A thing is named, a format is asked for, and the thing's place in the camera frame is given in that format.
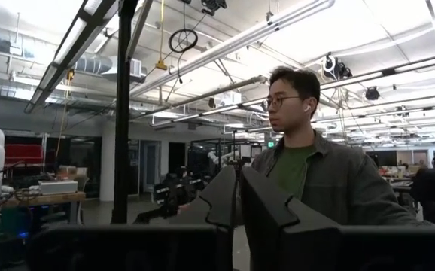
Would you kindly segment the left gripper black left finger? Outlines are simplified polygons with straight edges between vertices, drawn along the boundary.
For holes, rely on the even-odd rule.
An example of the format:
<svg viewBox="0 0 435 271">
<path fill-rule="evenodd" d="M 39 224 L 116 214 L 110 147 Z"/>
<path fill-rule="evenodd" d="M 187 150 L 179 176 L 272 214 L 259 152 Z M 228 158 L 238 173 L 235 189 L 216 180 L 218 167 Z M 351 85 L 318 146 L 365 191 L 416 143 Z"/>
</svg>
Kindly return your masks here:
<svg viewBox="0 0 435 271">
<path fill-rule="evenodd" d="M 187 210 L 171 218 L 171 224 L 210 224 L 233 228 L 236 207 L 236 174 L 225 166 L 190 203 Z"/>
</svg>

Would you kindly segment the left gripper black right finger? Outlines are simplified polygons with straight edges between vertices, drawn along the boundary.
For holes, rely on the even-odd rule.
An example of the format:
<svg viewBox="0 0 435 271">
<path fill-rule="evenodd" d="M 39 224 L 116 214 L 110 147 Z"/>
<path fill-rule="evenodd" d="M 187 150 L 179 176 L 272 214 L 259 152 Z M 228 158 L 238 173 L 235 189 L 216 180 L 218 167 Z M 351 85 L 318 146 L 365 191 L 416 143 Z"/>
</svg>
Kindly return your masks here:
<svg viewBox="0 0 435 271">
<path fill-rule="evenodd" d="M 339 225 L 250 167 L 240 180 L 251 271 L 334 271 Z"/>
</svg>

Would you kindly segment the seated person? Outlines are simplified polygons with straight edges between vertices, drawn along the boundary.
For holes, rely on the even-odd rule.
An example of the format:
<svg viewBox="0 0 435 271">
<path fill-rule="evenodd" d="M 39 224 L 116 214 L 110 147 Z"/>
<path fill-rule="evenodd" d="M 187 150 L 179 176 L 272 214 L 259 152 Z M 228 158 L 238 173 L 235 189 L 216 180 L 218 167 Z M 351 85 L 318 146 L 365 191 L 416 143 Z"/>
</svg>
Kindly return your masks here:
<svg viewBox="0 0 435 271">
<path fill-rule="evenodd" d="M 431 169 L 419 169 L 412 186 L 412 196 L 422 206 L 423 219 L 435 224 L 435 157 Z"/>
</svg>

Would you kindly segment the white box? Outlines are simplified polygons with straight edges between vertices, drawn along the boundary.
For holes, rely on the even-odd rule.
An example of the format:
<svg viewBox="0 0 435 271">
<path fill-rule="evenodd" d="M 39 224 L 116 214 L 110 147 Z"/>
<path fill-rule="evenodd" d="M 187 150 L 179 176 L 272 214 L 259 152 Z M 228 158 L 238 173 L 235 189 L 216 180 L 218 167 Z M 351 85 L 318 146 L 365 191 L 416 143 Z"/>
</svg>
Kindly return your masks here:
<svg viewBox="0 0 435 271">
<path fill-rule="evenodd" d="M 76 193 L 78 183 L 73 180 L 64 181 L 39 181 L 39 190 L 42 195 Z"/>
</svg>

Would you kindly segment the white ceiling pipe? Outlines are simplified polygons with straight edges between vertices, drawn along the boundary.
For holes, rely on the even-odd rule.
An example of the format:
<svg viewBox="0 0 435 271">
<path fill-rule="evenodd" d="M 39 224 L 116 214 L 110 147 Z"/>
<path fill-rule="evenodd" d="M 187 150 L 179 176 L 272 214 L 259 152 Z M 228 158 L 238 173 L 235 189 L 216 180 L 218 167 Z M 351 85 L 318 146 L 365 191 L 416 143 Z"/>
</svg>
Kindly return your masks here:
<svg viewBox="0 0 435 271">
<path fill-rule="evenodd" d="M 143 95 L 156 87 L 162 86 L 165 83 L 176 79 L 179 75 L 185 75 L 199 69 L 222 56 L 239 50 L 242 47 L 260 40 L 261 38 L 265 38 L 272 33 L 310 17 L 317 12 L 326 10 L 332 7 L 335 4 L 335 1 L 336 0 L 308 0 L 304 5 L 294 5 L 293 7 L 271 16 L 269 20 L 258 23 L 250 29 L 247 29 L 212 49 L 205 51 L 199 56 L 195 56 L 184 64 L 179 65 L 178 68 L 174 68 L 170 72 L 166 72 L 151 81 L 146 81 L 139 87 L 133 87 L 129 94 L 130 96 Z"/>
</svg>

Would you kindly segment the wooden workbench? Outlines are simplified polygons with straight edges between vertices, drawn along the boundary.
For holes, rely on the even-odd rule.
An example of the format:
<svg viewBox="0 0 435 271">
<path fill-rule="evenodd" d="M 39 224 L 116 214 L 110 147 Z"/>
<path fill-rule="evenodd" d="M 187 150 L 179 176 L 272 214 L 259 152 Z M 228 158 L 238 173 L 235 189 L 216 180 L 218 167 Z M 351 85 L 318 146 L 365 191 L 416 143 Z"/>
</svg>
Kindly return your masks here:
<svg viewBox="0 0 435 271">
<path fill-rule="evenodd" d="M 0 198 L 0 208 L 50 206 L 70 203 L 70 224 L 79 224 L 81 202 L 86 199 L 84 192 L 58 193 L 51 195 L 38 195 L 36 193 L 14 192 Z"/>
</svg>

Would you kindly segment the red cabinet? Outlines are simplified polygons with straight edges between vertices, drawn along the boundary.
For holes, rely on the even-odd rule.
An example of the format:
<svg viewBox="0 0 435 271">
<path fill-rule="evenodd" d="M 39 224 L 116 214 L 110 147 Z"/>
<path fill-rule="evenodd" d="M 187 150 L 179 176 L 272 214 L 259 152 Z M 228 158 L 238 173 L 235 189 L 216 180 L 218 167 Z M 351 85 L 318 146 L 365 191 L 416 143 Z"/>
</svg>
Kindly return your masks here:
<svg viewBox="0 0 435 271">
<path fill-rule="evenodd" d="M 44 151 L 41 145 L 6 144 L 4 166 L 23 161 L 26 164 L 42 164 Z"/>
</svg>

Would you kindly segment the black vertical rig post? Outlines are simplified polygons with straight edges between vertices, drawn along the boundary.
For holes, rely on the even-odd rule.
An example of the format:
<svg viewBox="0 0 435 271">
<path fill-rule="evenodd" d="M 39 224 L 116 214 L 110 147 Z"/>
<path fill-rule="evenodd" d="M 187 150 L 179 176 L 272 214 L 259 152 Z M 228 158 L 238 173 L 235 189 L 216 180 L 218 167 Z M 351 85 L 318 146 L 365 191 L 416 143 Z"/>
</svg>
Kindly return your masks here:
<svg viewBox="0 0 435 271">
<path fill-rule="evenodd" d="M 132 37 L 132 18 L 138 0 L 119 0 L 119 41 L 117 55 L 117 97 L 114 144 L 114 207 L 112 224 L 127 223 L 128 135 L 130 62 L 127 49 Z"/>
</svg>

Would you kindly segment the grey ventilation duct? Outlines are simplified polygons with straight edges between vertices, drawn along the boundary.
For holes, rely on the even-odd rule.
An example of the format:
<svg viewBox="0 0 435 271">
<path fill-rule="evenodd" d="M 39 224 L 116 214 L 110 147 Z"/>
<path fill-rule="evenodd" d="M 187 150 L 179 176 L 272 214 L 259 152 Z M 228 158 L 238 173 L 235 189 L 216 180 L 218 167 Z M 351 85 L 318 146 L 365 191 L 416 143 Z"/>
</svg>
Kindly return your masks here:
<svg viewBox="0 0 435 271">
<path fill-rule="evenodd" d="M 73 69 L 100 75 L 103 78 L 117 82 L 118 56 L 82 56 L 74 65 Z M 131 82 L 144 83 L 148 70 L 138 59 L 131 59 L 129 77 Z"/>
</svg>

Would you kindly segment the black overhead frame beam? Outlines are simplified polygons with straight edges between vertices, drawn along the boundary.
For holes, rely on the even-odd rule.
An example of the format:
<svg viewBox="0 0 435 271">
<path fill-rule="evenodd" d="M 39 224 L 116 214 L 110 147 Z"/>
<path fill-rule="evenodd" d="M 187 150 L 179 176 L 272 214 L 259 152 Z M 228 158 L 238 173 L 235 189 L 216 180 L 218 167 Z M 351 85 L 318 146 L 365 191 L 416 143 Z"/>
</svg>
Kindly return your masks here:
<svg viewBox="0 0 435 271">
<path fill-rule="evenodd" d="M 78 61 L 97 35 L 117 13 L 119 0 L 84 0 L 75 15 L 55 57 L 27 103 L 24 112 L 31 114 L 61 82 L 68 70 Z"/>
</svg>

